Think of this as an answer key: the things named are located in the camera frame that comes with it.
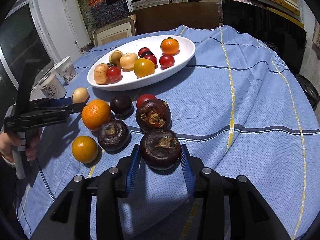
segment paper cup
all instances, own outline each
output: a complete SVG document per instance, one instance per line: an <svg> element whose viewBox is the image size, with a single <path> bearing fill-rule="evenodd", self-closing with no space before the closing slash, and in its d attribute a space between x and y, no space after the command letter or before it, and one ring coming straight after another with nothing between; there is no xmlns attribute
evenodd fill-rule
<svg viewBox="0 0 320 240"><path fill-rule="evenodd" d="M77 76L77 72L73 66L73 63L71 62L70 56L65 57L62 61L55 65L53 69L67 84L70 84L70 82Z"/></svg>
<svg viewBox="0 0 320 240"><path fill-rule="evenodd" d="M42 78L39 86L46 98L64 98L67 93L53 72Z"/></svg>

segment blue patterned cloth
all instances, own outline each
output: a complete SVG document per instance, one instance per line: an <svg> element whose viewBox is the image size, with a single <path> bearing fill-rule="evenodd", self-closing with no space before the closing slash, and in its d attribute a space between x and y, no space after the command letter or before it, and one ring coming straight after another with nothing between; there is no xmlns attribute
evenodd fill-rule
<svg viewBox="0 0 320 240"><path fill-rule="evenodd" d="M122 94L90 87L90 67L120 45L155 35L181 35L192 40L195 56L175 75L125 93L135 100L144 93L166 100L172 130L181 144L187 144L191 155L220 175L246 175L290 237L303 235L320 210L320 129L293 74L261 41L228 26L198 30L182 25L113 41L74 62L78 77L68 85L67 96L77 87L88 88L90 100L109 102ZM125 123L132 134L129 146L116 155L104 152L94 168L79 163L71 153L76 136L97 139L80 115L73 114L66 124L44 129L33 175L17 185L17 216L28 237L76 174L98 176L131 153L142 133L134 114ZM125 239L195 239L201 203L187 199L181 166L170 175L159 175L141 162L132 195L119 199ZM94 198L93 240L95 204ZM187 221L192 225L190 230L185 228Z"/></svg>

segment red cherry tomato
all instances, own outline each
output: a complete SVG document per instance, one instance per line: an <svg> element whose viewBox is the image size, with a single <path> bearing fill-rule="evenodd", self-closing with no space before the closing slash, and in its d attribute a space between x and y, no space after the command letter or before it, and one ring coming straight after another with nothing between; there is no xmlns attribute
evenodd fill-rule
<svg viewBox="0 0 320 240"><path fill-rule="evenodd" d="M143 58L146 58L148 60L151 60L153 64L157 65L158 61L157 58L151 54L144 56Z"/></svg>
<svg viewBox="0 0 320 240"><path fill-rule="evenodd" d="M121 77L121 70L118 67L111 67L107 71L107 77L110 81L116 81Z"/></svg>
<svg viewBox="0 0 320 240"><path fill-rule="evenodd" d="M171 55L163 55L159 59L159 64L161 65L162 68L169 68L174 65L174 57Z"/></svg>
<svg viewBox="0 0 320 240"><path fill-rule="evenodd" d="M145 51L150 51L150 49L148 49L148 48L146 48L146 47L140 49L139 52L138 52L138 56L140 57L140 55L141 55L142 53L144 53Z"/></svg>
<svg viewBox="0 0 320 240"><path fill-rule="evenodd" d="M151 94L144 94L142 96L139 96L137 100L137 108L139 108L145 101L150 99L157 99L154 95Z"/></svg>

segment framed painting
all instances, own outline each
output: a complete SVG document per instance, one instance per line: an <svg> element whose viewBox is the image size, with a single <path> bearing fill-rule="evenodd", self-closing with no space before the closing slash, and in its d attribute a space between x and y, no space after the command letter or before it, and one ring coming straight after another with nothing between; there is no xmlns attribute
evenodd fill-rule
<svg viewBox="0 0 320 240"><path fill-rule="evenodd" d="M93 32L94 46L100 46L119 39L136 35L135 20L126 17Z"/></svg>

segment orange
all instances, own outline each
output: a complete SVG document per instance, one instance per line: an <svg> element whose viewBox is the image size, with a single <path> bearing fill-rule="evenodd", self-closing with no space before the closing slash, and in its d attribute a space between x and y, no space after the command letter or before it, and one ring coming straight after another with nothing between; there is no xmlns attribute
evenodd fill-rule
<svg viewBox="0 0 320 240"><path fill-rule="evenodd" d="M111 119L111 109L106 101L92 100L81 113L84 125L91 131L98 131L100 125Z"/></svg>
<svg viewBox="0 0 320 240"><path fill-rule="evenodd" d="M78 136L72 143L73 157L81 163L91 163L98 156L98 145L89 136Z"/></svg>
<svg viewBox="0 0 320 240"><path fill-rule="evenodd" d="M179 51L179 42L176 39L168 37L161 42L160 48L164 54L173 55Z"/></svg>

